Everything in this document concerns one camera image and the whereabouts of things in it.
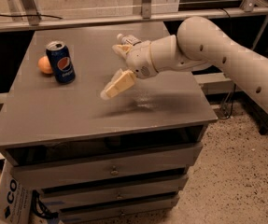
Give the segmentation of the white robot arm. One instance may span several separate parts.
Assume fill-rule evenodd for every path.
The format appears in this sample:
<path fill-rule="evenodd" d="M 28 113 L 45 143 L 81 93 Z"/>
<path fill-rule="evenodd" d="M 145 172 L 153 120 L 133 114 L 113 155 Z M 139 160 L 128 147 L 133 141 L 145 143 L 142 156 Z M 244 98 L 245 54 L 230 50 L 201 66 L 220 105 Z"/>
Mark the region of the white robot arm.
<path fill-rule="evenodd" d="M 268 114 L 268 58 L 231 40 L 203 17 L 190 17 L 175 35 L 141 41 L 132 35 L 117 36 L 113 50 L 126 62 L 101 92 L 105 100 L 130 89 L 137 79 L 164 71 L 202 70 L 216 66 Z"/>

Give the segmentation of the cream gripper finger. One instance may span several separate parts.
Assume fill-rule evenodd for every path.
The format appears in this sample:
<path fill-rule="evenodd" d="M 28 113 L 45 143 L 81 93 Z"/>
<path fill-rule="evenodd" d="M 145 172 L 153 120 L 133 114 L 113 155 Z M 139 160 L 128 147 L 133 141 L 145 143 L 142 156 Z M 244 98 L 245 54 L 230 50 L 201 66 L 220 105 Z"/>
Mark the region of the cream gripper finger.
<path fill-rule="evenodd" d="M 135 84 L 135 80 L 136 75 L 133 71 L 119 69 L 101 91 L 100 96 L 103 100 L 114 98 L 130 89 Z"/>
<path fill-rule="evenodd" d="M 132 45 L 114 45 L 112 49 L 122 59 L 126 59 L 127 53 L 131 50 Z"/>

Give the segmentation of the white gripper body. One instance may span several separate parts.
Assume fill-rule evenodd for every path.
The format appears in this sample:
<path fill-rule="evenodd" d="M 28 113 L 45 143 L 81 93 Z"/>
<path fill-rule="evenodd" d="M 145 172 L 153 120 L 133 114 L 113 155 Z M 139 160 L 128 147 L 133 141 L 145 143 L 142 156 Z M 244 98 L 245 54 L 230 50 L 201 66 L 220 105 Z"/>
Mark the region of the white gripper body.
<path fill-rule="evenodd" d="M 132 46 L 126 55 L 126 63 L 138 78 L 146 79 L 158 75 L 151 60 L 149 41 Z"/>

